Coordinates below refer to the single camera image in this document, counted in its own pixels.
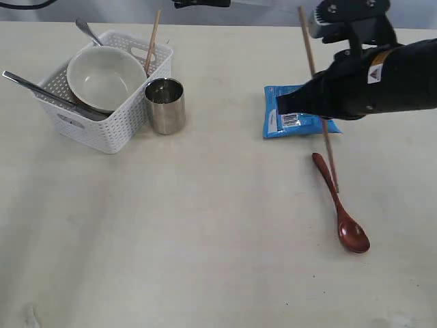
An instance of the white plastic basket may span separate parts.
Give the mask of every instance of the white plastic basket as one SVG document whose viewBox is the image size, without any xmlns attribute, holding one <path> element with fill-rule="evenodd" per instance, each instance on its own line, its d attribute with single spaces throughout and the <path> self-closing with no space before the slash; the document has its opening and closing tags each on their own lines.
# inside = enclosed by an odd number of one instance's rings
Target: white plastic basket
<svg viewBox="0 0 437 328">
<path fill-rule="evenodd" d="M 147 41 L 118 31 L 107 31 L 100 36 L 100 39 L 104 45 L 123 49 L 130 54 L 132 54 L 132 48 L 142 49 L 146 52 L 149 49 Z M 135 55 L 134 57 L 144 65 L 144 58 Z M 89 120 L 57 101 L 41 94 L 34 93 L 33 95 L 40 101 L 57 132 L 106 154 L 115 154 L 126 145 L 147 120 L 145 85 L 157 78 L 171 77 L 172 57 L 173 50 L 170 47 L 164 44 L 155 44 L 155 59 L 150 64 L 149 72 L 152 72 L 150 77 L 111 116 L 103 121 Z M 69 61 L 40 82 L 39 86 L 74 102 L 66 76 Z"/>
</svg>

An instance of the barcode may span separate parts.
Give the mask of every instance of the barcode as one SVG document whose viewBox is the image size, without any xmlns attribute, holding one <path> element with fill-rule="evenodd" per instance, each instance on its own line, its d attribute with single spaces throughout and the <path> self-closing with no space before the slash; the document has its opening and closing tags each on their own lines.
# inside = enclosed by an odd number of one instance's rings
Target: barcode
<svg viewBox="0 0 437 328">
<path fill-rule="evenodd" d="M 282 127 L 289 128 L 291 126 L 300 125 L 298 120 L 298 114 L 285 114 L 282 115 Z"/>
</svg>

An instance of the silver spoon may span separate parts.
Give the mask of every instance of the silver spoon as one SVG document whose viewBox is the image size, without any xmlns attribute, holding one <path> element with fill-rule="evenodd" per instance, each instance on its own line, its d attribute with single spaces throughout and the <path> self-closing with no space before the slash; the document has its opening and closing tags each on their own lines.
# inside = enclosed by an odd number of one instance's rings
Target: silver spoon
<svg viewBox="0 0 437 328">
<path fill-rule="evenodd" d="M 85 22 L 82 18 L 76 18 L 76 26 L 87 36 L 93 40 L 94 44 L 98 46 L 102 46 L 103 43 L 98 39 L 98 37 L 93 33 L 93 31 L 89 28 L 88 23 Z"/>
<path fill-rule="evenodd" d="M 93 121 L 103 121 L 103 120 L 108 118 L 108 115 L 105 115 L 105 114 L 100 113 L 98 111 L 95 111 L 93 109 L 83 108 L 81 106 L 78 106 L 74 102 L 60 98 L 60 97 L 52 94 L 51 92 L 48 92 L 48 91 L 42 89 L 40 86 L 33 84 L 32 82 L 29 82 L 28 80 L 25 80 L 25 79 L 15 75 L 15 74 L 12 74 L 11 72 L 8 72 L 7 70 L 5 70 L 3 72 L 3 76 L 5 78 L 21 85 L 22 87 L 26 87 L 27 89 L 30 89 L 34 92 L 42 94 L 43 96 L 49 97 L 50 99 L 59 101 L 61 104 L 65 105 L 65 106 L 71 108 L 73 111 L 81 114 L 84 118 L 88 118 L 88 119 L 93 120 Z"/>
</svg>

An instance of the wall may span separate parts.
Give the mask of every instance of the wall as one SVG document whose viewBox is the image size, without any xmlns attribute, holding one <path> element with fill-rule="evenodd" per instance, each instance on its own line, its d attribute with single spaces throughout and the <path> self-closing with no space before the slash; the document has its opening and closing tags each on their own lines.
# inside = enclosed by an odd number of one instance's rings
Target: wall
<svg viewBox="0 0 437 328">
<path fill-rule="evenodd" d="M 36 4 L 43 0 L 0 0 Z M 161 7 L 162 24 L 188 25 L 298 25 L 296 7 L 312 10 L 320 0 L 233 0 L 230 8 L 191 7 L 176 10 L 171 0 L 58 0 L 38 11 L 0 8 L 0 21 L 73 21 L 153 23 Z M 395 27 L 437 29 L 436 0 L 392 0 L 389 17 Z"/>
</svg>

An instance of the red wooden spoon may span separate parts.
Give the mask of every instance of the red wooden spoon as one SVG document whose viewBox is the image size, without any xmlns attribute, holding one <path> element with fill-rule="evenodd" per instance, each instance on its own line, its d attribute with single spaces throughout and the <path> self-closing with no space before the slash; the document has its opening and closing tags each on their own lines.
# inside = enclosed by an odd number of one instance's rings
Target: red wooden spoon
<svg viewBox="0 0 437 328">
<path fill-rule="evenodd" d="M 370 241 L 364 233 L 362 227 L 349 216 L 341 205 L 339 196 L 335 192 L 333 181 L 331 180 L 329 169 L 321 154 L 313 153 L 313 162 L 323 175 L 328 185 L 330 194 L 333 197 L 335 208 L 337 209 L 337 224 L 339 239 L 343 246 L 355 253 L 365 253 L 370 248 Z"/>
</svg>

